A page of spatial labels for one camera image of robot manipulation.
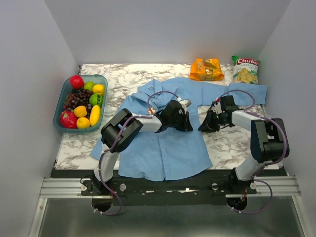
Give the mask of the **light blue button shirt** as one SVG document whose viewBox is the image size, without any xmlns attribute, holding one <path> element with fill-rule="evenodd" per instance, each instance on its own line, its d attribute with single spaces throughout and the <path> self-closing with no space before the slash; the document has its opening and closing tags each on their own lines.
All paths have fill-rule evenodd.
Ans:
<svg viewBox="0 0 316 237">
<path fill-rule="evenodd" d="M 128 96 L 120 109 L 148 115 L 148 107 L 156 111 L 165 108 L 176 96 L 189 99 L 188 108 L 193 131 L 177 131 L 168 128 L 161 133 L 141 132 L 120 154 L 118 173 L 129 178 L 145 178 L 151 181 L 179 180 L 194 176 L 212 166 L 200 126 L 198 107 L 209 106 L 220 95 L 234 97 L 238 106 L 253 102 L 264 104 L 267 86 L 231 83 L 228 86 L 174 78 L 165 81 L 156 79 L 138 87 Z"/>
</svg>

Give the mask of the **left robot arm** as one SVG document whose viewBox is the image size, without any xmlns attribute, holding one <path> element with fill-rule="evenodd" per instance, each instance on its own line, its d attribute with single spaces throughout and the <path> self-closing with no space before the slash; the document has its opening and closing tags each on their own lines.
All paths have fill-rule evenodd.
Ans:
<svg viewBox="0 0 316 237">
<path fill-rule="evenodd" d="M 102 152 L 97 168 L 94 170 L 94 177 L 91 179 L 93 190 L 99 195 L 112 192 L 108 181 L 113 177 L 118 156 L 139 133 L 160 133 L 168 128 L 184 132 L 193 131 L 187 111 L 190 105 L 190 100 L 177 98 L 155 114 L 137 115 L 128 109 L 119 111 L 101 129 Z"/>
</svg>

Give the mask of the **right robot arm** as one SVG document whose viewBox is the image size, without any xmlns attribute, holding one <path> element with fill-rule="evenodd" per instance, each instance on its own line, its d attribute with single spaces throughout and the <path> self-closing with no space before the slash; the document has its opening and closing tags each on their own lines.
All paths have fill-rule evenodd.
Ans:
<svg viewBox="0 0 316 237">
<path fill-rule="evenodd" d="M 235 104 L 231 95 L 222 96 L 212 103 L 198 130 L 214 133 L 233 126 L 250 131 L 251 156 L 232 169 L 227 181 L 228 190 L 237 194 L 250 185 L 265 167 L 288 157 L 290 150 L 282 119 L 243 110 Z"/>
</svg>

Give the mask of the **red orange leaf brooch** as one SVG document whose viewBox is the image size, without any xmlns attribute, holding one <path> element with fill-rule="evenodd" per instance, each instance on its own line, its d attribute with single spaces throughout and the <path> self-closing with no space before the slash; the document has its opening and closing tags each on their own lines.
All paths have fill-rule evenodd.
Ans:
<svg viewBox="0 0 316 237">
<path fill-rule="evenodd" d="M 149 107 L 149 108 L 148 108 L 148 113 L 149 113 L 150 115 L 153 115 L 153 114 L 156 113 L 156 110 L 155 110 L 153 107 Z"/>
</svg>

